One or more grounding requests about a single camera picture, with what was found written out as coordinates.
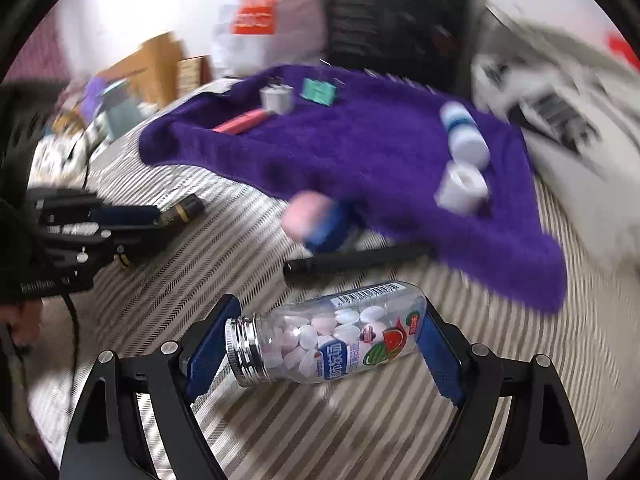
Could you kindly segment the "person's left hand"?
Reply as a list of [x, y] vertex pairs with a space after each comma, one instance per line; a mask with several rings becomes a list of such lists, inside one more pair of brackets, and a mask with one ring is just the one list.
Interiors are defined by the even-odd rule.
[[42, 308], [41, 299], [0, 307], [1, 322], [11, 327], [11, 338], [17, 347], [32, 346], [39, 338]]

